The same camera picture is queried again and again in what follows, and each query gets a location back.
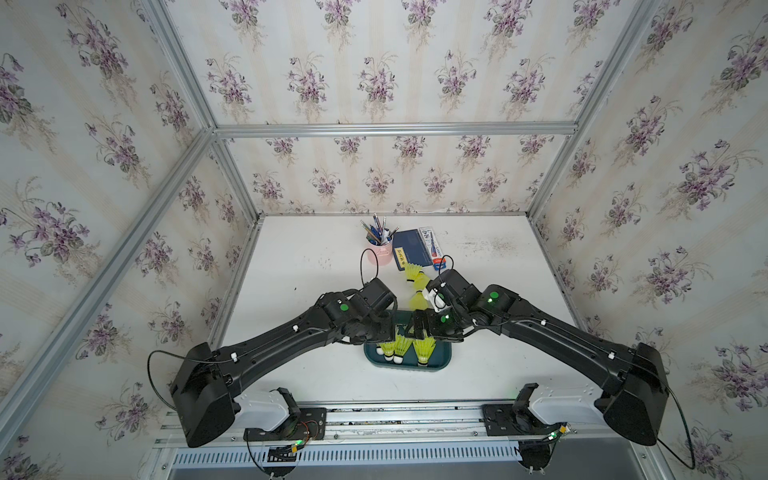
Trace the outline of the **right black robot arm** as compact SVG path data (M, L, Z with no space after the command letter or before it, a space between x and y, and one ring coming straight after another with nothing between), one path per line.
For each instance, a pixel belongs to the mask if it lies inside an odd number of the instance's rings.
M478 331L519 340L578 371L599 387L594 400L581 400L577 409L560 401L546 416L531 401L537 383L525 385L501 420L490 419L491 435L555 437L566 424L602 420L621 437L639 445L658 443L671 394L660 352L638 342L626 346L594 336L539 309L498 284L479 290L457 270L429 278L420 268L406 280L425 308L414 310L414 332L436 340L459 343Z

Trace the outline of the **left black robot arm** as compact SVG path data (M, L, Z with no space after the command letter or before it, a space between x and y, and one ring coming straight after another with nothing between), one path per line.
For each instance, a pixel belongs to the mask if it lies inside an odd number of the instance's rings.
M223 435L243 409L236 398L298 356L333 343L393 340L396 312L395 294L374 278L360 289L324 293L294 319L248 340L193 347L170 387L186 445L199 448Z

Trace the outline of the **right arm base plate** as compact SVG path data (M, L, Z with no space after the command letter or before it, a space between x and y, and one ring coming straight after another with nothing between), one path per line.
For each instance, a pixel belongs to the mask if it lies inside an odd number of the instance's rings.
M516 402L484 404L481 411L488 436L549 437L557 436L567 429L563 422L544 423L527 405L518 405Z

